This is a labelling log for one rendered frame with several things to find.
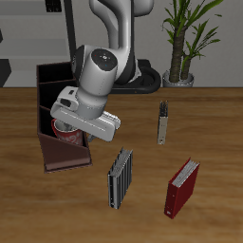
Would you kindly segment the red book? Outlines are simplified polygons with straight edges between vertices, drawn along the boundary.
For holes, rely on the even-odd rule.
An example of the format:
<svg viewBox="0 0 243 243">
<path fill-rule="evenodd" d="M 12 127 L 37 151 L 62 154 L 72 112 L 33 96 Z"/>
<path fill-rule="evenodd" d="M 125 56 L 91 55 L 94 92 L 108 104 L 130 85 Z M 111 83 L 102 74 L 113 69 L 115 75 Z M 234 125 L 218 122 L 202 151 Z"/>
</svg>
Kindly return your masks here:
<svg viewBox="0 0 243 243">
<path fill-rule="evenodd" d="M 174 218 L 192 195 L 200 163 L 188 159 L 169 180 L 164 214 Z"/>
</svg>

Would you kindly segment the small black box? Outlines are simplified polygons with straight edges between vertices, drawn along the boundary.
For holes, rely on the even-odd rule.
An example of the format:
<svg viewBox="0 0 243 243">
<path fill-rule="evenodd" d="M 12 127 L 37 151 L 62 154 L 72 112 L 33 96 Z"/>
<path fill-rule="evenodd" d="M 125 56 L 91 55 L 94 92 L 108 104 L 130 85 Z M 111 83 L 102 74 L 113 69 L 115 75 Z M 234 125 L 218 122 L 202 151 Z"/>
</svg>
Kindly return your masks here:
<svg viewBox="0 0 243 243">
<path fill-rule="evenodd" d="M 61 0 L 45 0 L 47 12 L 61 12 Z"/>
</svg>

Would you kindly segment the beige book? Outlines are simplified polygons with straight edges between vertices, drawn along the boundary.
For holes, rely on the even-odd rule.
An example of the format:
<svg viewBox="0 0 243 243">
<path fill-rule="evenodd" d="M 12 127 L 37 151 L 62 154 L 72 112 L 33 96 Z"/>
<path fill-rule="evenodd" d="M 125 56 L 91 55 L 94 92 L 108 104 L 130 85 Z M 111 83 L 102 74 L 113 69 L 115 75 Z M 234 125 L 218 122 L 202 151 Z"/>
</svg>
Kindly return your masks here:
<svg viewBox="0 0 243 243">
<path fill-rule="evenodd" d="M 158 123 L 158 144 L 164 144 L 166 139 L 168 122 L 168 102 L 159 104 L 159 123 Z"/>
</svg>

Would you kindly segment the black striped book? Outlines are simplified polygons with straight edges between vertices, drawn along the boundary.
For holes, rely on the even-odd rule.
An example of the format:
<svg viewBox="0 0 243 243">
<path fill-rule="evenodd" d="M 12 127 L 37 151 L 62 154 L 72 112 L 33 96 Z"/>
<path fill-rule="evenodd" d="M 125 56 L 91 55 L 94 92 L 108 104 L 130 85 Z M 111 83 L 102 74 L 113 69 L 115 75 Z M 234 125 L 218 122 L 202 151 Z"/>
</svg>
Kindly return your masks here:
<svg viewBox="0 0 243 243">
<path fill-rule="evenodd" d="M 133 151 L 121 149 L 107 174 L 109 206 L 119 209 L 132 182 Z"/>
</svg>

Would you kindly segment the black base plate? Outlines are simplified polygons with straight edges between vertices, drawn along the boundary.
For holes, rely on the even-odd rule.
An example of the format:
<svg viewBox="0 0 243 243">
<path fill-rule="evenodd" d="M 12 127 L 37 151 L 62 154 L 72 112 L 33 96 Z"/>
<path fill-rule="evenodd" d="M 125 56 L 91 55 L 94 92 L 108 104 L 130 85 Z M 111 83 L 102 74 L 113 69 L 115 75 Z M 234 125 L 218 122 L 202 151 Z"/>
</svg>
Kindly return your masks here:
<svg viewBox="0 0 243 243">
<path fill-rule="evenodd" d="M 146 59 L 138 59 L 138 68 L 141 75 L 131 83 L 124 85 L 114 84 L 112 94 L 149 94 L 160 88 L 161 78 Z"/>
</svg>

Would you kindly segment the dark brown desk caddy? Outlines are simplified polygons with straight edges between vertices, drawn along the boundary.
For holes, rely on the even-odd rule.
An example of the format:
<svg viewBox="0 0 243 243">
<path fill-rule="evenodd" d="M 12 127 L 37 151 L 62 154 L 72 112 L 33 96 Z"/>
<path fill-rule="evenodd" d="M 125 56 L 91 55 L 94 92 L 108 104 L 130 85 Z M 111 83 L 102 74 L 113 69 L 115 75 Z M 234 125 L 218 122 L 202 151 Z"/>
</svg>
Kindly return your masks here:
<svg viewBox="0 0 243 243">
<path fill-rule="evenodd" d="M 71 63 L 38 65 L 37 77 L 37 134 L 43 152 L 46 173 L 64 171 L 92 164 L 86 133 L 82 145 L 58 139 L 51 127 L 50 109 L 66 86 L 77 86 Z"/>
</svg>

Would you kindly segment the black upright post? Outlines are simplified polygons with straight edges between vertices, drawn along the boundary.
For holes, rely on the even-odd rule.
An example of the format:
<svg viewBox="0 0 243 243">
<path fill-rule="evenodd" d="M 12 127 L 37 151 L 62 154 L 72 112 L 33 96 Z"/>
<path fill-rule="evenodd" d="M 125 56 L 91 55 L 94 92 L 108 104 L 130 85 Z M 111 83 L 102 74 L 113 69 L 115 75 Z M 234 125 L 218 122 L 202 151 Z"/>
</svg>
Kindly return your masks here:
<svg viewBox="0 0 243 243">
<path fill-rule="evenodd" d="M 73 58 L 76 51 L 76 37 L 73 20 L 72 0 L 64 0 L 65 22 L 70 58 Z"/>
</svg>

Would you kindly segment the green pot plant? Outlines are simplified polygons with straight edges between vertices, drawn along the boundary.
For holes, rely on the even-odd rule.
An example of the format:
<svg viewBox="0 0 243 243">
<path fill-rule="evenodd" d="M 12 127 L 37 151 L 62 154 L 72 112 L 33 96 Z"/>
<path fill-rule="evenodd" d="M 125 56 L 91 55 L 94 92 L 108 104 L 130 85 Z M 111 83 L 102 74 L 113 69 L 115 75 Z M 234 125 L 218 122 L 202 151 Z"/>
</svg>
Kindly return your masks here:
<svg viewBox="0 0 243 243">
<path fill-rule="evenodd" d="M 203 48 L 219 42 L 219 39 L 214 39 L 217 27 L 202 36 L 208 20 L 197 27 L 194 26 L 195 21 L 223 2 L 223 0 L 212 0 L 205 4 L 205 1 L 202 0 L 195 9 L 191 9 L 191 0 L 173 0 L 173 11 L 166 9 L 169 18 L 163 21 L 162 28 L 165 23 L 172 28 L 166 31 L 173 51 L 170 69 L 162 75 L 163 87 L 192 87 L 195 81 L 194 75 L 189 72 L 192 60 L 195 57 L 203 57 L 200 53 Z"/>
</svg>

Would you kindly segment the dark grey panel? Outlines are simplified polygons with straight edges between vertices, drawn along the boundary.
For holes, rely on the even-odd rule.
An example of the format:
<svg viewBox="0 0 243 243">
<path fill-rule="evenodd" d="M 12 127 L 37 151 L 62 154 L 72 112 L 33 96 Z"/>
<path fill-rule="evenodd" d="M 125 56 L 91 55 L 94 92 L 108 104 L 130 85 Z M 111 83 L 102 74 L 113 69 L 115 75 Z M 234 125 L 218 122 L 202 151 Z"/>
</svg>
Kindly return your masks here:
<svg viewBox="0 0 243 243">
<path fill-rule="evenodd" d="M 11 73 L 11 67 L 9 59 L 0 59 L 0 87 L 3 87 L 9 75 Z"/>
</svg>

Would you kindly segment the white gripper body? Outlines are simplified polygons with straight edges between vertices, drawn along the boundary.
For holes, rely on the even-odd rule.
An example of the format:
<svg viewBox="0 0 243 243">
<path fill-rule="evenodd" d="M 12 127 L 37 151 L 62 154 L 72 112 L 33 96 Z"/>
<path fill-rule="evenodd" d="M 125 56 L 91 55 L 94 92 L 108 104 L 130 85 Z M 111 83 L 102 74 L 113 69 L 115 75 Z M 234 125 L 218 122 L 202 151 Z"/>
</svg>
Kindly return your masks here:
<svg viewBox="0 0 243 243">
<path fill-rule="evenodd" d="M 109 112 L 103 111 L 99 118 L 89 120 L 80 117 L 57 102 L 52 105 L 50 115 L 105 141 L 112 141 L 116 130 L 121 125 L 121 120 Z"/>
</svg>

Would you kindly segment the red mug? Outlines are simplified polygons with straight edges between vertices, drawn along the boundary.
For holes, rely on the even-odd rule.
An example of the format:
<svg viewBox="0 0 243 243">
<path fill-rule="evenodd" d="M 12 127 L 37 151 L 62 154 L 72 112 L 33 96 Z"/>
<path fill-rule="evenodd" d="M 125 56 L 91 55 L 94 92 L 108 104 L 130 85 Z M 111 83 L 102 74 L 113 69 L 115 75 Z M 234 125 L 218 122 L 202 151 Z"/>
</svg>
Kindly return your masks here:
<svg viewBox="0 0 243 243">
<path fill-rule="evenodd" d="M 83 144 L 83 132 L 80 129 L 74 131 L 65 131 L 64 122 L 57 119 L 53 119 L 51 121 L 51 127 L 58 139 L 68 141 L 77 145 Z"/>
</svg>

